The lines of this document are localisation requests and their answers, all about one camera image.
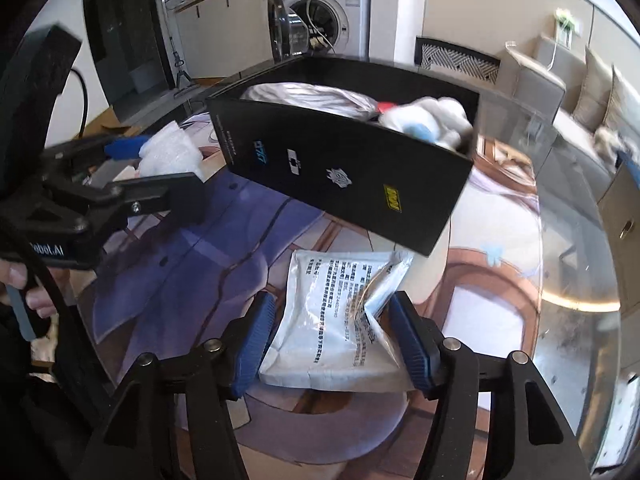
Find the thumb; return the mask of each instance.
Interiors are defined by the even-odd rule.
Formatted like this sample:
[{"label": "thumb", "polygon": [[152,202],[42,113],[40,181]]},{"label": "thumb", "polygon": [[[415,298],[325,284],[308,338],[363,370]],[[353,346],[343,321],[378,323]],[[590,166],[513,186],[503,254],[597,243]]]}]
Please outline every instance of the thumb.
[{"label": "thumb", "polygon": [[0,260],[0,282],[15,288],[24,288],[27,284],[27,267],[24,264]]}]

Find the red object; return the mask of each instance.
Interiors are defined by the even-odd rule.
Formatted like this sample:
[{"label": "red object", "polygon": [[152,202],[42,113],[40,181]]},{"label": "red object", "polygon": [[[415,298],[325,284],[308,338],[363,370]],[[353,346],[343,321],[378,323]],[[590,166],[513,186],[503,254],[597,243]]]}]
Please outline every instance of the red object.
[{"label": "red object", "polygon": [[387,103],[384,101],[381,101],[378,103],[378,111],[383,114],[386,111],[391,110],[391,108],[395,108],[396,106],[398,106],[396,103]]}]

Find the table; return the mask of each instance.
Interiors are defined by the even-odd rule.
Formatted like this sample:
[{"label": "table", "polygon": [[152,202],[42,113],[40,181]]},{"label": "table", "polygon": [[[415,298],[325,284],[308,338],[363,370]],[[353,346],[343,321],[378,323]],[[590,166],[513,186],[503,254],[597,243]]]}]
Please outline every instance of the table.
[{"label": "table", "polygon": [[[534,127],[539,139],[552,135],[524,108],[503,106],[502,122],[478,125],[476,163],[449,224],[429,258],[415,257],[400,288],[445,336],[477,352],[532,354],[593,465],[618,371],[620,318],[606,236],[579,168],[553,142],[542,153],[532,142],[532,162],[486,136],[491,129],[504,137],[506,128],[513,138],[519,124],[528,140]],[[395,248],[233,175],[221,153],[209,163],[215,174],[206,185],[203,224],[185,228],[171,215],[131,221],[108,242],[110,257],[80,297],[87,332],[115,382],[141,352],[167,358],[219,336],[258,290],[272,292],[282,306],[298,248]],[[568,179],[568,196],[559,178]],[[469,479],[482,476],[487,395],[478,400]],[[256,381],[229,407],[252,480],[400,480],[415,473],[435,402],[417,392],[316,392]],[[185,428],[184,401],[178,420]],[[188,445],[180,430],[182,455]]]}]

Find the drawer handle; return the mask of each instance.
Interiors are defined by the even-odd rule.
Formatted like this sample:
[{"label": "drawer handle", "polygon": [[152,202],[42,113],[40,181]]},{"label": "drawer handle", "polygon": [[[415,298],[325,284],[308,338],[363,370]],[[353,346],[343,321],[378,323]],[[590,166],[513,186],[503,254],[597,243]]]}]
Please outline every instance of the drawer handle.
[{"label": "drawer handle", "polygon": [[628,220],[625,224],[625,226],[622,228],[622,231],[620,231],[620,239],[624,240],[626,238],[626,236],[634,230],[634,227],[636,225],[636,222],[634,222],[633,219]]}]

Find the human hand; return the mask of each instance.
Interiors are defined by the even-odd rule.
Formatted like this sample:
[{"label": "human hand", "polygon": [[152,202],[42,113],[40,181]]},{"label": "human hand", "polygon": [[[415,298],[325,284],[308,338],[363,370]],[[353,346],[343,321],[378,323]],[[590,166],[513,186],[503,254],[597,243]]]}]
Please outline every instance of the human hand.
[{"label": "human hand", "polygon": [[[69,281],[69,270],[49,267],[49,272],[53,276],[53,279],[56,280],[60,290],[64,290]],[[24,264],[0,260],[0,282],[5,285],[23,289],[27,284],[27,268]],[[35,310],[38,316],[43,319],[51,317],[56,313],[53,301],[51,301],[51,298],[43,286],[38,286],[27,291],[25,298],[27,306],[31,310]]]}]

